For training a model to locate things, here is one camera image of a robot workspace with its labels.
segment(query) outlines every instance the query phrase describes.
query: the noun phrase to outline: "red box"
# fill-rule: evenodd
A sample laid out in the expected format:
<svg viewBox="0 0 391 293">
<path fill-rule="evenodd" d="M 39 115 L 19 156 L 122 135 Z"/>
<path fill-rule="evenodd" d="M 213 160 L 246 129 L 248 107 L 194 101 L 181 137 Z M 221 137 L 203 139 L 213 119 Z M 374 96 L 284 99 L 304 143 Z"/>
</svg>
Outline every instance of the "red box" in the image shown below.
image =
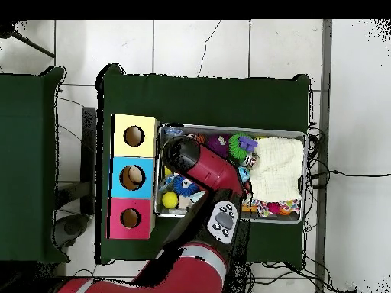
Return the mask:
<svg viewBox="0 0 391 293">
<path fill-rule="evenodd" d="M 138 213 L 139 221 L 136 227 L 129 228 L 121 222 L 121 215 L 127 209 L 134 209 Z M 109 239 L 147 240 L 155 225 L 152 199 L 112 198 L 108 221 Z"/>
</svg>

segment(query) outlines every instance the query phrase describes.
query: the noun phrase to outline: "purple toy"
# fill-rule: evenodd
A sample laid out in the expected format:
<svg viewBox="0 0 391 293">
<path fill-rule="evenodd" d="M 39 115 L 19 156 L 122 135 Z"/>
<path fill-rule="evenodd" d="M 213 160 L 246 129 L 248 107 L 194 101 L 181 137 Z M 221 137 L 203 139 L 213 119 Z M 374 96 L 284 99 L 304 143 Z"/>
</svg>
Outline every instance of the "purple toy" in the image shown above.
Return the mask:
<svg viewBox="0 0 391 293">
<path fill-rule="evenodd" d="M 252 152 L 258 146 L 258 143 L 248 137 L 239 137 L 239 146 L 247 152 Z"/>
<path fill-rule="evenodd" d="M 213 135 L 210 136 L 206 146 L 213 150 L 221 157 L 228 157 L 228 140 L 229 135 Z"/>
</svg>

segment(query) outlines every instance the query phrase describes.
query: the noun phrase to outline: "yellow ball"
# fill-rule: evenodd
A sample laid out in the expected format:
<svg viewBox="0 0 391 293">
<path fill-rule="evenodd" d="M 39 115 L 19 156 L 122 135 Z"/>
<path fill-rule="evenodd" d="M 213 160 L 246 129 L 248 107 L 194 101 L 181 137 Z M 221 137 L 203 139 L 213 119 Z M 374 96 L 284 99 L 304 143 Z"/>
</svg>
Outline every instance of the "yellow ball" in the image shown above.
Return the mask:
<svg viewBox="0 0 391 293">
<path fill-rule="evenodd" d="M 162 198 L 163 206 L 172 209 L 178 205 L 178 196 L 175 192 L 167 192 Z"/>
</svg>

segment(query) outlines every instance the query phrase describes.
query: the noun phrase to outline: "yellow box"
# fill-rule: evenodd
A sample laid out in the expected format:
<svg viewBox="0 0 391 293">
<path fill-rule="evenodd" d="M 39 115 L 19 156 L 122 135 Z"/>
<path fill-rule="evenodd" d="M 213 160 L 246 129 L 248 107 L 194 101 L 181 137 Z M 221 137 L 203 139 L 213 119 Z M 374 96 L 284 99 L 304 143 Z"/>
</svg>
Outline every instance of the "yellow box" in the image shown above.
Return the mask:
<svg viewBox="0 0 391 293">
<path fill-rule="evenodd" d="M 114 116 L 114 155 L 155 157 L 158 124 L 154 117 L 116 114 Z"/>
</svg>

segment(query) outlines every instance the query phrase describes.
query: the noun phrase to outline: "blue box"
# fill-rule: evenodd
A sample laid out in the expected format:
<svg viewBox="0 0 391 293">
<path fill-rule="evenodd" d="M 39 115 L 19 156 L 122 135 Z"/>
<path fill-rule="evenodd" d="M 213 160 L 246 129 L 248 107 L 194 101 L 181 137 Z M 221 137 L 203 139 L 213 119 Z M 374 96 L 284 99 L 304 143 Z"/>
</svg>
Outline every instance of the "blue box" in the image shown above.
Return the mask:
<svg viewBox="0 0 391 293">
<path fill-rule="evenodd" d="M 113 158 L 113 173 L 112 173 L 112 198 L 136 198 L 136 199 L 151 199 L 153 195 L 153 162 L 151 158 L 140 157 L 120 157 Z M 127 190 L 120 182 L 120 175 L 126 166 L 139 166 L 145 174 L 145 182 L 136 190 Z"/>
</svg>

